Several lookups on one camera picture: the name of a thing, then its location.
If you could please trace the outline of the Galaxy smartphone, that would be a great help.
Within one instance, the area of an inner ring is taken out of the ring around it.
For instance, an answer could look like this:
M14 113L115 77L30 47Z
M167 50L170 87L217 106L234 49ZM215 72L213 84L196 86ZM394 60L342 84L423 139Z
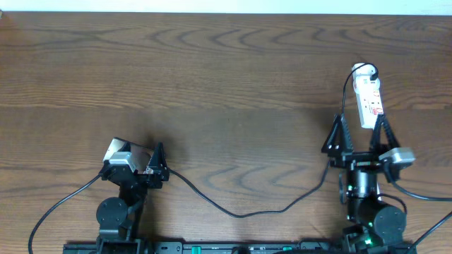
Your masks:
M151 174L148 166L153 156L153 150L121 138L113 138L103 157L103 162L112 165L125 165L133 173Z

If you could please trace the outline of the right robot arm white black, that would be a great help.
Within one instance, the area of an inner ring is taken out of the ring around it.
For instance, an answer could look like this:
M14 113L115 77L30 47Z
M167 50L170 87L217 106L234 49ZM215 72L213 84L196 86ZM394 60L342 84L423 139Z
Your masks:
M340 184L341 203L347 206L347 220L353 225L343 229L342 252L395 253L395 246L403 242L406 210L379 200L377 191L377 174L390 169L391 152L399 150L384 114L377 116L367 152L354 150L345 116L335 116L321 151L332 167L346 174L346 182Z

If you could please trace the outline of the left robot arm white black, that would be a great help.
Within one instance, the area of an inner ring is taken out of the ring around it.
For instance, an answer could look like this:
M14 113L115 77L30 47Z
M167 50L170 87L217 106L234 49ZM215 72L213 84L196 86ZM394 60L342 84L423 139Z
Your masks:
M97 208L100 225L97 253L150 253L152 244L138 236L148 190L160 189L169 180L164 146L149 149L114 138L103 158L100 178L119 187L117 197Z

